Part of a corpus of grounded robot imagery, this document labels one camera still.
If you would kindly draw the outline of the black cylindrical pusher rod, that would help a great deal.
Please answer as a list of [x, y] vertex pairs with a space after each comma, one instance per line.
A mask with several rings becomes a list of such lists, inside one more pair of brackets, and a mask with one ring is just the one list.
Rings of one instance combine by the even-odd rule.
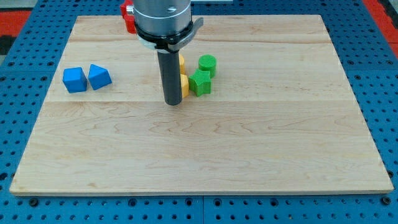
[[175, 106], [182, 101], [180, 80], [180, 63], [178, 52], [157, 52], [164, 100], [168, 105]]

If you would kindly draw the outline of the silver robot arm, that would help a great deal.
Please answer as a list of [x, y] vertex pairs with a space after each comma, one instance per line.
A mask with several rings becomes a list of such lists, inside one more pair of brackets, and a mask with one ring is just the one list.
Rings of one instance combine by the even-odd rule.
[[179, 50], [193, 40], [204, 20], [193, 20], [190, 0], [134, 0], [131, 10], [141, 44], [157, 52], [164, 100], [182, 101]]

